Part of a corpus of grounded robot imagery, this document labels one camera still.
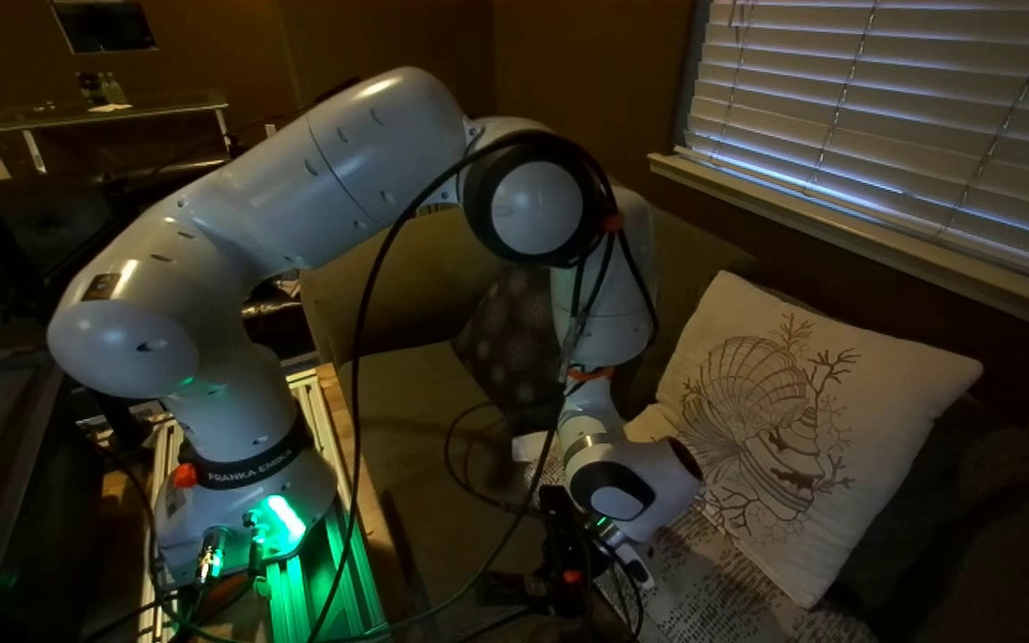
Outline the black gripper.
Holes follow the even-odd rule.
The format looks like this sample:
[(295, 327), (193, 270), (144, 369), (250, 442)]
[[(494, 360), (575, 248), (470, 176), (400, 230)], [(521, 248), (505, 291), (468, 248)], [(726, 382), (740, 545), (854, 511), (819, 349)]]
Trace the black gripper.
[(533, 608), (552, 619), (588, 619), (601, 601), (595, 579), (608, 575), (613, 608), (625, 622), (644, 619), (640, 589), (625, 589), (622, 561), (601, 545), (593, 521), (578, 514), (559, 488), (540, 490), (541, 561), (533, 572), (540, 589)]

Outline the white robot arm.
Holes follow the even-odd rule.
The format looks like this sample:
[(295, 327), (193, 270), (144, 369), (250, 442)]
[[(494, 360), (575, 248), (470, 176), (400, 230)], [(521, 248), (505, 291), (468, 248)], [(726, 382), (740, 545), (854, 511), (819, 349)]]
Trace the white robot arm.
[(612, 371), (656, 341), (650, 204), (530, 120), (470, 120), (422, 67), (304, 110), (244, 159), (148, 204), (65, 291), (47, 346), (82, 385), (158, 399), (193, 474), (154, 508), (158, 561), (193, 583), (218, 538), (291, 553), (334, 508), (283, 364), (239, 321), (246, 292), (452, 209), (475, 240), (550, 271), (563, 399), (541, 451), (559, 490), (630, 557), (684, 514), (705, 473), (677, 440), (633, 440)]

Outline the green-lit robot base mount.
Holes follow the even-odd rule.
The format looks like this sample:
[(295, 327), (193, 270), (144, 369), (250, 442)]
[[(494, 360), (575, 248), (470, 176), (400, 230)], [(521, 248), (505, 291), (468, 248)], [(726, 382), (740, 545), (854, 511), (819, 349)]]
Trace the green-lit robot base mount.
[(287, 379), (291, 429), (244, 464), (200, 463), (179, 427), (154, 457), (154, 579), (200, 596), (244, 579), (265, 643), (347, 643), (384, 622), (369, 541), (350, 514), (322, 379)]

